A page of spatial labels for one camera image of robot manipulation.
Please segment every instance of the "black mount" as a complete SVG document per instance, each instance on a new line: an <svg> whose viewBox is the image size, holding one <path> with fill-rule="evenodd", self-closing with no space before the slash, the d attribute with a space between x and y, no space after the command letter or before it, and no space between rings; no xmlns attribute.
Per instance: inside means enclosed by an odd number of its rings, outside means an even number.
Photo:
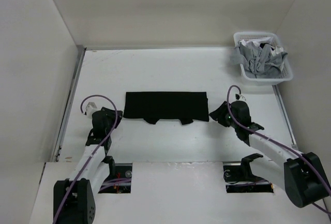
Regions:
<svg viewBox="0 0 331 224"><path fill-rule="evenodd" d="M233 182L257 182L263 180L259 176L255 176L252 173L249 163L257 158L262 158L263 156L258 153L246 156L242 158L240 166L237 165L224 165L224 180L227 183Z"/></svg>
<svg viewBox="0 0 331 224"><path fill-rule="evenodd" d="M314 153L302 154L319 172L328 186L320 159ZM284 163L285 192L297 207L305 207L315 201L328 197L329 194L315 173L300 159L288 159Z"/></svg>
<svg viewBox="0 0 331 224"><path fill-rule="evenodd" d="M68 179L57 181L54 185L53 216L70 186ZM80 179L70 192L62 207L56 224L91 224L95 217L95 201L89 180Z"/></svg>
<svg viewBox="0 0 331 224"><path fill-rule="evenodd" d="M123 111L117 111L118 117L115 128L118 127L123 117ZM115 123L115 111L102 107L101 110L96 111L92 114L92 125L93 128L90 130L85 146L98 145L100 142L109 134L112 126ZM102 144L104 152L107 154L112 140L110 136Z"/></svg>
<svg viewBox="0 0 331 224"><path fill-rule="evenodd" d="M244 125L245 127L257 131L257 130L264 130L264 127L260 126L259 124L252 122L250 114L249 114L249 108L247 103L244 101L234 101L230 104L231 112L233 116L236 118L236 120ZM223 127L233 127L237 137L244 141L247 145L249 145L249 135L251 132L239 127L231 118L227 102L223 102L223 104L214 112L209 114L210 117L217 121L219 124L221 124Z"/></svg>

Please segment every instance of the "cable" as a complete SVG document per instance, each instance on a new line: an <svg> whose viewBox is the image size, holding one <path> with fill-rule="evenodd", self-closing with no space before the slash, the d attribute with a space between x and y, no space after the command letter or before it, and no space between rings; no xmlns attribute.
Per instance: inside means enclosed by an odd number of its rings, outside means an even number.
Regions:
<svg viewBox="0 0 331 224"><path fill-rule="evenodd" d="M124 184L124 183L131 183L131 179L126 179L126 180L122 180L122 181L118 181L118 182L112 182L112 183L109 183L105 186L103 186L99 191L102 191L104 189L107 189L111 186L115 186L115 185L119 185L119 184Z"/></svg>
<svg viewBox="0 0 331 224"><path fill-rule="evenodd" d="M83 165L83 167L81 168L81 170L77 173L77 176L73 179L73 181L71 182L69 188L67 189L67 192L65 193L60 205L58 206L58 209L56 211L56 214L54 215L54 219L53 219L53 224L56 224L57 222L57 219L58 219L58 216L60 215L60 212L75 184L75 182L77 181L77 179L80 177L80 175L83 173L84 169L86 168L86 166L88 165L88 163L90 162L90 160L92 159L93 155L96 153L96 151L105 143L106 139L110 136L110 134L113 132L113 130L115 129L115 126L116 126L116 123L117 123L117 119L118 119L118 113L117 113L117 108L115 106L115 104L113 103L113 101L111 99L109 99L108 97L106 96L103 96L103 95L91 95L91 96L88 96L86 97L82 103L81 103L81 112L83 112L83 104L86 100L92 98L92 97L101 97L101 98L104 98L106 99L107 101L109 101L113 107L114 107L114 110L115 110L115 122L114 122L114 125L112 126L112 128L110 129L109 131L109 134L106 135L106 137L97 145L97 147L94 149L94 151L91 153L91 156L89 156L89 158L87 159L87 161L85 162L85 164Z"/></svg>
<svg viewBox="0 0 331 224"><path fill-rule="evenodd" d="M260 180L260 181L257 181L254 183L248 183L248 184L236 184L235 186L251 186L251 185L255 185L255 184L263 183L263 182L267 182L267 180Z"/></svg>
<svg viewBox="0 0 331 224"><path fill-rule="evenodd" d="M273 143L273 144L275 144L275 145L277 145L277 146L280 146L281 148L284 148L284 149L286 149L286 150L288 150L288 151L290 151L291 153L293 153L293 154L295 154L296 156L298 156L301 160L303 160L305 163L306 163L306 165L315 173L315 175L317 176L317 178L320 180L320 182L322 183L322 185L324 186L324 188L326 189L326 191L327 191L327 193L329 194L329 196L331 196L331 189L330 189L330 187L328 186L328 184L326 183L326 181L322 178L322 176L320 175L320 173L314 168L314 166L306 159L306 158L304 158L300 153L298 153L296 150L294 150L294 149L292 149L292 148L289 148L288 146L286 146L286 145L284 145L284 144L282 144L282 143L279 143L278 141L276 141L276 140L273 140L272 138L270 138L270 137L268 137L268 136L266 136L266 135L263 135L263 134L261 134L261 133L259 133L259 132L256 132L256 131L254 131L254 130L251 130L251 129L249 129L249 128L247 128L247 127L245 127L244 125L242 125L241 123L239 123L239 121L237 121L236 120L236 118L233 116L233 114L232 114L232 112L231 112L231 108L230 108L230 104L229 104L229 99L230 99L230 92L231 92L231 89L232 88L237 88L238 90L239 90L239 94L241 94L242 93L242 90L239 88L239 86L237 86L237 85L231 85L230 86L230 88L229 88L229 90L228 90L228 94L227 94L227 106L228 106L228 111L229 111L229 114L230 114L230 116L231 116L231 118L232 118L232 120L239 126L239 127L241 127L241 128L243 128L243 129L245 129L245 130L247 130L247 131L249 131L249 132L251 132L251 133L253 133L253 134L255 134L255 135L257 135L257 136L260 136L260 137L262 137L262 138L264 138L264 139L266 139L266 140L269 140L271 143Z"/></svg>
<svg viewBox="0 0 331 224"><path fill-rule="evenodd" d="M126 181L129 180L130 178L115 178L115 179L111 179L109 181L104 181L102 183L102 185L107 185L108 183L114 183L114 182L121 182L121 181Z"/></svg>
<svg viewBox="0 0 331 224"><path fill-rule="evenodd" d="M324 208L322 208L321 206L318 206L316 203L313 203L312 205L314 205L315 207L317 207L320 211L323 211L324 213L331 215L331 212L325 210Z"/></svg>

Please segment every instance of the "white work surface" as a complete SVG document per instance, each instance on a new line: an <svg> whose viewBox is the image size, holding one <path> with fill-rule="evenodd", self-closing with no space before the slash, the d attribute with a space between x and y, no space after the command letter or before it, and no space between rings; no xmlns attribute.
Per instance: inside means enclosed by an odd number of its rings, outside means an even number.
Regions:
<svg viewBox="0 0 331 224"><path fill-rule="evenodd" d="M252 121L267 134L291 145L272 86L244 87L240 68L230 64L232 48L191 48L155 50L87 51L64 137L60 161L81 158L92 120L79 106L88 95L102 94L124 110L125 93L130 91L207 92L209 112L226 99L230 85L242 87ZM97 107L112 108L104 99L90 99ZM117 163L240 161L256 153L240 141L233 128L224 128L210 119L182 126L179 120L123 119L112 134L112 155Z"/></svg>
<svg viewBox="0 0 331 224"><path fill-rule="evenodd" d="M76 163L47 163L30 224L52 223L53 186ZM133 163L130 194L98 194L93 224L329 224L310 205L295 207L284 191L226 193L221 162Z"/></svg>

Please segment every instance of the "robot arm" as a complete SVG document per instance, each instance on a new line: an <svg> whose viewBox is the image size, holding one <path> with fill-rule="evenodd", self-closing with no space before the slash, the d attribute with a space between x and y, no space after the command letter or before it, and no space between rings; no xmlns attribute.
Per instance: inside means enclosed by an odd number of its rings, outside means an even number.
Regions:
<svg viewBox="0 0 331 224"><path fill-rule="evenodd" d="M246 128L262 133L261 130L264 128L251 121L244 97L236 95L236 99L237 101L230 104L236 120ZM247 175L246 178L262 177L274 183L286 192L297 207L304 207L328 196L328 192L315 173L300 158L287 149L271 143L269 139L238 126L229 114L226 101L210 116L224 127L233 127L240 140L261 152L242 159L241 167ZM296 152L307 159L329 185L318 156L314 153Z"/></svg>
<svg viewBox="0 0 331 224"><path fill-rule="evenodd" d="M118 118L115 127L119 125L123 112L118 111L117 114ZM107 108L98 110L94 103L89 103L86 107L86 115L92 118L93 128L87 137L83 157L75 170L70 174L69 178L57 181L54 185L54 216L67 188L81 171L86 161L90 157L92 158L78 177L70 195L66 199L65 205L61 209L56 224L91 224L94 220L96 209L94 198L98 194L104 180L115 172L115 161L111 156L107 156L112 143L111 138L108 137L103 145L98 147L115 123L115 111ZM91 155L97 147L98 149L94 155Z"/></svg>

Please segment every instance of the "white panel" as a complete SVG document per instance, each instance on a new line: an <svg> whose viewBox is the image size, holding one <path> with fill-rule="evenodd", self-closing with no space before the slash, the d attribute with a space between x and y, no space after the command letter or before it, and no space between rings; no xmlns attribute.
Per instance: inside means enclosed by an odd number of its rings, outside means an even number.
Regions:
<svg viewBox="0 0 331 224"><path fill-rule="evenodd" d="M290 54L294 79L281 85L300 150L320 156L331 178L331 4L296 0L277 34ZM326 198L331 208L331 198Z"/></svg>
<svg viewBox="0 0 331 224"><path fill-rule="evenodd" d="M34 163L0 168L1 223L28 223L43 166L44 163Z"/></svg>
<svg viewBox="0 0 331 224"><path fill-rule="evenodd" d="M0 0L0 163L45 162L77 48L52 0Z"/></svg>
<svg viewBox="0 0 331 224"><path fill-rule="evenodd" d="M55 0L85 46L232 45L238 31L274 32L294 0Z"/></svg>
<svg viewBox="0 0 331 224"><path fill-rule="evenodd" d="M211 112L223 103L232 84L240 85L240 68L229 62L231 52L231 48L86 52L60 161L79 161L84 152L92 128L91 119L79 110L86 96L103 94L123 110L127 91L206 91ZM253 121L278 141L291 145L273 88L242 86L242 90ZM92 101L99 108L112 108L104 99ZM212 119L186 126L177 120L150 125L143 120L123 119L112 140L110 155L122 163L239 161L257 152L240 141L232 128Z"/></svg>
<svg viewBox="0 0 331 224"><path fill-rule="evenodd" d="M53 186L75 165L47 163L30 224L52 223ZM134 163L132 172L130 194L96 197L94 224L329 224L326 214L295 207L277 187L274 194L227 194L222 163Z"/></svg>

